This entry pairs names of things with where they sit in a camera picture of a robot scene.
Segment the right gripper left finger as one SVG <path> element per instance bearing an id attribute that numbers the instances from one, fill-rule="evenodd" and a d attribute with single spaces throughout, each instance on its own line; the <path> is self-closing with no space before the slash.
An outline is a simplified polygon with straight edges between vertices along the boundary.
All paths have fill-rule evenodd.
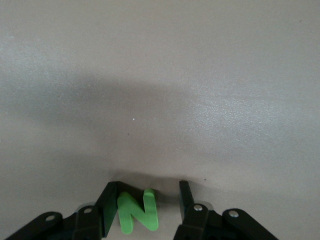
<path id="1" fill-rule="evenodd" d="M 8 240 L 101 240 L 108 235 L 117 212 L 118 182 L 109 182 L 94 204 L 68 217 L 48 211 L 7 237 Z"/>

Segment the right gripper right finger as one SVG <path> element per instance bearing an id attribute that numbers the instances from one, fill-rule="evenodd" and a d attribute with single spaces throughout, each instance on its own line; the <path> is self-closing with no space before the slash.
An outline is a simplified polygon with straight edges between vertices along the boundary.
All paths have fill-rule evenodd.
<path id="1" fill-rule="evenodd" d="M 179 182 L 179 200 L 182 224 L 174 235 L 175 240 L 276 240 L 247 212 L 238 208 L 225 210 L 221 215 L 195 202 L 190 184 Z"/>

